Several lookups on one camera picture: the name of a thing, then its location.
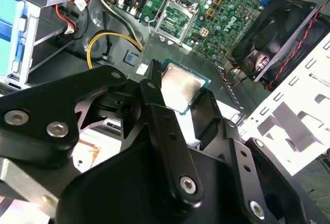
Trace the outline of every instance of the cooling fan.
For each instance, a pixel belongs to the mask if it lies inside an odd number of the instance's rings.
[[[297,47],[317,10],[315,3],[271,0],[233,50],[236,63],[252,81],[260,81],[267,85]],[[325,21],[313,23],[308,39],[286,66],[283,76],[304,59],[305,54],[324,37],[328,28]],[[279,85],[282,80],[283,77],[278,78],[273,85]]]

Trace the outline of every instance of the white wire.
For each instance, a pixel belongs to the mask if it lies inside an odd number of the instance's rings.
[[[120,14],[118,14],[115,10],[113,10],[113,9],[111,9],[110,7],[109,7],[109,5],[104,1],[104,0],[100,0],[101,1],[101,3],[111,12],[111,13],[113,13],[115,16],[118,16],[119,18],[121,18],[124,22],[125,22],[125,24],[128,26],[128,28],[131,30],[131,32],[132,32],[132,34],[133,34],[133,36],[134,36],[134,39],[139,43],[139,45],[141,45],[141,43],[140,43],[140,41],[138,40],[138,38],[137,38],[137,36],[136,36],[136,34],[135,34],[135,31],[134,31],[134,29],[132,28],[132,26],[131,26],[131,24],[125,19],[125,18],[123,18]]]

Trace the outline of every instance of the white metal panel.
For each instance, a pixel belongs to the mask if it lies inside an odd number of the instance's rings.
[[[266,98],[240,127],[244,140],[263,141],[292,175],[330,148],[330,33],[302,63]],[[284,129],[274,126],[264,136],[258,126],[285,102],[320,142],[294,151]]]

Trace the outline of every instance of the motherboard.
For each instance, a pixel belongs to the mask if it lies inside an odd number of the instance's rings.
[[[220,60],[263,9],[262,0],[116,0],[162,41]]]

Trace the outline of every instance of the silver screw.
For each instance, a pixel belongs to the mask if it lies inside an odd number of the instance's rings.
[[[10,125],[23,125],[29,121],[29,115],[20,110],[12,110],[5,114],[4,119]]]
[[[227,123],[229,124],[230,127],[235,128],[235,124],[231,120],[227,120]]]
[[[63,138],[69,133],[69,128],[66,123],[52,122],[47,126],[48,135],[56,138]]]
[[[259,147],[263,148],[263,143],[261,141],[259,141],[258,139],[254,139],[254,141]]]
[[[120,75],[117,72],[112,72],[111,75],[116,78],[120,78]]]
[[[150,83],[150,82],[148,82],[148,86],[149,86],[150,88],[152,88],[152,89],[155,89],[155,88],[156,88],[155,85],[153,85],[153,84]]]
[[[186,193],[190,195],[196,192],[195,182],[187,176],[183,176],[180,178],[180,186],[182,187],[182,189],[185,190]]]
[[[263,220],[265,218],[265,213],[259,203],[255,201],[250,201],[249,205],[255,216],[257,216],[260,220]]]

